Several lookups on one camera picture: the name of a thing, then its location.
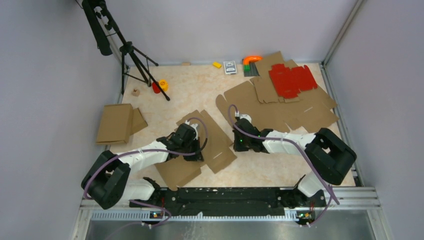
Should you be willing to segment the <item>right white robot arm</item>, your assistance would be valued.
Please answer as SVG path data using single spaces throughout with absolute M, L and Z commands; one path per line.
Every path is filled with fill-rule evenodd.
M 326 190 L 338 202 L 332 187 L 339 186 L 357 159 L 357 154 L 328 128 L 315 133 L 294 134 L 271 128 L 258 130 L 248 114 L 235 111 L 231 120 L 236 152 L 302 156 L 311 168 L 294 187 L 293 200 L 307 206 L 320 190 Z

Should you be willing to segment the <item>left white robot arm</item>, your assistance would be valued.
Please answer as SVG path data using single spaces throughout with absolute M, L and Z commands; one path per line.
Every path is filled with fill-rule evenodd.
M 154 207 L 160 202 L 160 187 L 145 177 L 141 187 L 135 191 L 126 190 L 130 175 L 146 167 L 183 157 L 187 162 L 204 161 L 202 150 L 208 143 L 208 132 L 200 141 L 198 124 L 189 120 L 181 123 L 168 136 L 162 136 L 152 143 L 123 153 L 103 151 L 95 160 L 81 182 L 83 197 L 94 200 L 102 209 L 113 207 L 123 196 L 133 195 L 147 206 Z

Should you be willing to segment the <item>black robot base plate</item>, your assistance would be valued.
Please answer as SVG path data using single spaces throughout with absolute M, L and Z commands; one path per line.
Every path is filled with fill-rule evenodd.
M 271 217 L 301 208 L 298 216 L 309 213 L 309 219 L 315 217 L 315 208 L 327 204 L 322 190 L 307 197 L 297 189 L 280 187 L 161 188 L 145 203 L 165 208 L 173 217 Z

